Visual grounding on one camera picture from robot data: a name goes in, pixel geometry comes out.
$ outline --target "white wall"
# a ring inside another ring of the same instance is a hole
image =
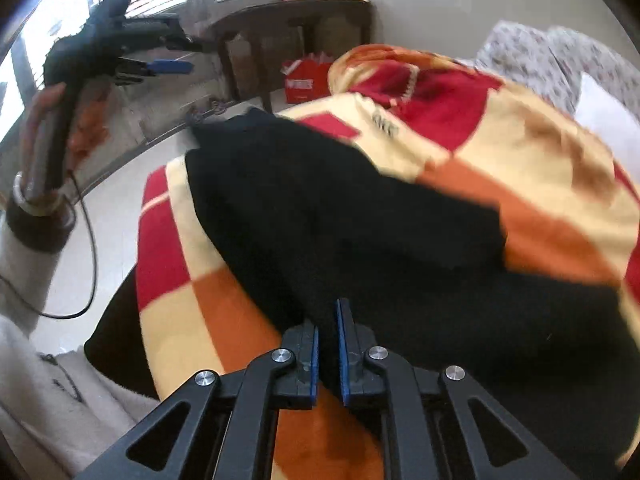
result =
[[[564,25],[640,66],[640,55],[602,0],[372,0],[374,40],[473,57],[498,20],[546,29]]]

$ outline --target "screw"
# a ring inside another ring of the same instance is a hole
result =
[[[444,373],[452,381],[461,381],[465,378],[465,369],[457,365],[447,366]]]
[[[196,375],[196,384],[198,386],[209,386],[216,380],[216,375],[211,370],[203,370]]]
[[[382,361],[389,355],[388,350],[383,346],[372,346],[369,348],[369,357],[376,361]]]
[[[291,352],[286,348],[276,348],[273,352],[271,352],[271,359],[273,359],[277,363],[285,363],[289,359],[291,359]]]

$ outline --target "cable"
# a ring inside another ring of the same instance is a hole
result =
[[[84,199],[82,198],[82,194],[80,193],[80,186],[78,186],[78,181],[76,180],[76,176],[72,171],[69,171],[68,174],[71,179],[71,182],[74,184],[76,193],[78,194],[78,202],[80,203],[80,209],[82,210],[84,223],[86,224],[86,229],[89,233],[89,243],[91,244],[91,256],[92,256],[92,261],[94,263],[94,274],[92,277],[91,295],[89,296],[89,301],[87,302],[87,304],[84,306],[82,310],[79,310],[74,314],[60,315],[60,314],[47,314],[46,312],[41,312],[37,308],[35,308],[31,303],[29,303],[27,300],[24,299],[24,297],[20,294],[20,292],[18,292],[18,290],[14,287],[13,283],[11,283],[2,274],[0,274],[0,281],[2,281],[9,288],[9,290],[11,290],[11,292],[15,295],[15,297],[18,298],[20,302],[27,309],[31,310],[34,314],[37,314],[38,316],[47,317],[49,319],[75,319],[77,317],[80,317],[86,314],[86,312],[89,310],[89,308],[92,306],[94,302],[95,289],[97,288],[97,284],[98,284],[98,254],[97,254],[97,249],[95,244],[94,228],[91,226],[91,221],[89,220],[89,213],[86,210]]]

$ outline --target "red bag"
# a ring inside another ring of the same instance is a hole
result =
[[[329,95],[327,75],[333,58],[325,54],[310,54],[303,59],[285,61],[282,64],[284,74],[284,93],[287,103],[295,105],[313,101]]]

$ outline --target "blanket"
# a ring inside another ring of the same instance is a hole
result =
[[[334,64],[330,85],[332,97],[288,115],[360,150],[382,174],[499,208],[508,269],[615,287],[637,337],[638,195],[594,136],[518,85],[427,53],[361,47]],[[184,158],[149,177],[144,203],[138,301],[161,397],[197,369],[233,371],[277,346],[277,330],[200,227]],[[545,393],[536,395],[531,420],[545,410]],[[616,408],[596,402],[575,419],[576,434]],[[630,440],[637,413],[624,411]],[[299,424],[308,439],[293,433]],[[608,454],[632,444],[613,440]],[[276,477],[382,477],[375,441],[326,391],[315,411],[281,418],[275,463]]]

